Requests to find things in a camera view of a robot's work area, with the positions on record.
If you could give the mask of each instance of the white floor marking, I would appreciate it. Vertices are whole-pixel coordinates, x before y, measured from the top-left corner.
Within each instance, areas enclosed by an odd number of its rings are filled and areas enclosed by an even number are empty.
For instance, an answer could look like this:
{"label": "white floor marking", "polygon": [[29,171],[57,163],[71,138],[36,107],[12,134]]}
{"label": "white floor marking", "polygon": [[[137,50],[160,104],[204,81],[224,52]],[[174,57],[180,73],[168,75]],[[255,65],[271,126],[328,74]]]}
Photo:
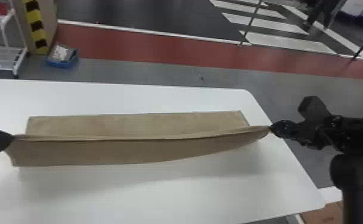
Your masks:
{"label": "white floor marking", "polygon": [[[210,1],[214,6],[220,7],[220,8],[227,8],[229,10],[237,10],[237,11],[242,11],[242,12],[246,12],[246,13],[253,13],[255,11],[255,7],[234,4],[234,3],[230,3],[230,2],[224,2],[224,1],[218,1],[218,0],[210,0]],[[260,8],[257,11],[257,13],[260,15],[268,15],[271,17],[285,18],[283,15],[281,15],[280,13],[273,11],[273,10],[264,10],[264,9]]]}
{"label": "white floor marking", "polygon": [[95,27],[95,28],[100,28],[100,29],[111,29],[111,30],[121,30],[121,31],[129,31],[129,32],[136,32],[136,33],[146,33],[146,34],[160,35],[160,36],[173,36],[176,38],[196,39],[196,40],[200,40],[200,41],[212,41],[212,42],[220,42],[220,43],[240,44],[239,41],[231,41],[231,40],[226,40],[226,39],[204,38],[201,36],[191,36],[191,35],[183,35],[183,34],[178,34],[178,33],[167,33],[167,32],[135,29],[135,28],[121,27],[121,26],[109,26],[109,25],[96,24],[96,23],[84,23],[84,22],[70,21],[70,20],[58,20],[58,23],[75,25],[75,26]]}
{"label": "white floor marking", "polygon": [[252,44],[275,46],[278,48],[296,49],[301,51],[313,51],[326,54],[336,54],[328,46],[321,42],[305,41],[300,39],[285,38],[281,36],[265,35],[261,33],[248,33],[247,40]]}
{"label": "white floor marking", "polygon": [[305,222],[302,220],[302,218],[299,214],[296,214],[295,218],[297,219],[298,224],[305,224]]}
{"label": "white floor marking", "polygon": [[340,57],[343,57],[343,58],[352,58],[353,55],[347,55],[347,54],[339,54]]}
{"label": "white floor marking", "polygon": [[[242,15],[234,15],[230,13],[223,13],[223,15],[228,19],[228,21],[232,23],[238,23],[242,25],[248,25],[249,21],[251,20],[251,17],[242,16]],[[302,34],[308,34],[303,29],[301,29],[299,26],[288,24],[288,23],[280,23],[276,21],[270,21],[270,20],[262,20],[261,18],[255,18],[252,22],[252,26],[256,27],[264,27],[268,29],[274,29],[274,30],[281,30],[286,32],[293,32],[293,33],[302,33]]]}
{"label": "white floor marking", "polygon": [[[303,20],[306,20],[308,17],[305,13],[297,10],[294,7],[287,6],[287,5],[283,5],[283,7],[288,9],[289,11],[291,11],[293,14],[297,15],[298,17],[302,18]],[[317,21],[314,23],[314,26],[320,30],[323,29],[323,25]],[[336,41],[340,42],[342,45],[346,46],[351,51],[357,52],[359,50],[358,46],[356,46],[354,43],[347,40],[343,36],[339,35],[338,33],[332,31],[331,29],[324,30],[323,32],[326,33],[327,35],[329,35],[330,37],[332,37],[333,39],[335,39]]]}
{"label": "white floor marking", "polygon": [[[240,1],[240,2],[247,2],[247,3],[251,3],[251,4],[256,4],[256,5],[257,5],[257,3],[259,2],[258,0],[236,0],[236,1]],[[268,7],[269,5],[268,5],[268,4],[266,4],[266,3],[264,3],[264,2],[262,2],[262,3],[261,3],[261,6],[266,6],[266,7]]]}

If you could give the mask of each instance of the white table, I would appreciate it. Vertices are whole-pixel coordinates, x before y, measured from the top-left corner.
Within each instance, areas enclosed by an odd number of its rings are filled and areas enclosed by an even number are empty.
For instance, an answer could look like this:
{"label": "white table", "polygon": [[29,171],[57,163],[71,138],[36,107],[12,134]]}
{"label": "white table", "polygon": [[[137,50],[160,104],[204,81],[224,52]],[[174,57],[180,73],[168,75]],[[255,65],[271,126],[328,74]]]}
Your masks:
{"label": "white table", "polygon": [[[0,129],[10,133],[24,133],[29,116],[225,110],[271,124],[244,90],[0,80]],[[0,224],[247,223],[324,204],[274,135],[153,164],[19,169],[0,153]]]}

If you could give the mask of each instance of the beige cloth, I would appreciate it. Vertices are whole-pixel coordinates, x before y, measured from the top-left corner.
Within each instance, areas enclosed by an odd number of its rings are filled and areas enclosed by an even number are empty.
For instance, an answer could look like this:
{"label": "beige cloth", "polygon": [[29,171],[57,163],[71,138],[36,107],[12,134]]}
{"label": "beige cloth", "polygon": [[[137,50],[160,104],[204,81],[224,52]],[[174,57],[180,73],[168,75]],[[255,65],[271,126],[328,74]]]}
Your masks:
{"label": "beige cloth", "polygon": [[239,111],[30,117],[15,166],[152,163],[231,150],[268,133]]}

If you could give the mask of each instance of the red floor stripe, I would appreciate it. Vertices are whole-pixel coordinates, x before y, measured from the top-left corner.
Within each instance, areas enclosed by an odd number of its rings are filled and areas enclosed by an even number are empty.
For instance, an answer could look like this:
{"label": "red floor stripe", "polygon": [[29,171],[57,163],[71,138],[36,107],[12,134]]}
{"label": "red floor stripe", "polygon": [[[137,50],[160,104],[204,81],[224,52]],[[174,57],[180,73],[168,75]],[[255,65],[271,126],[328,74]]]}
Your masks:
{"label": "red floor stripe", "polygon": [[79,56],[188,66],[250,69],[363,79],[363,60],[261,46],[199,41],[60,24],[57,41]]}

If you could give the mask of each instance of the gray floor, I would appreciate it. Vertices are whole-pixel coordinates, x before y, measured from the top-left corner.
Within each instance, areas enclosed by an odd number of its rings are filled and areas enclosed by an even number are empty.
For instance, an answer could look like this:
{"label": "gray floor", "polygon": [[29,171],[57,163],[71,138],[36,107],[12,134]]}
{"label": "gray floor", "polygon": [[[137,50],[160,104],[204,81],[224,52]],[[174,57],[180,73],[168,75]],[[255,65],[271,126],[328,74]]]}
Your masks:
{"label": "gray floor", "polygon": [[[10,72],[0,71],[0,78],[11,77]],[[74,68],[64,70],[48,67],[44,57],[39,56],[24,62],[20,78],[246,89],[273,122],[282,119],[300,121],[297,106],[308,95],[322,98],[335,114],[363,116],[363,80],[360,79],[95,59],[80,59]],[[295,142],[287,143],[317,187],[332,185],[328,165],[336,153],[331,148],[311,151]],[[286,223],[286,220],[260,223]]]}

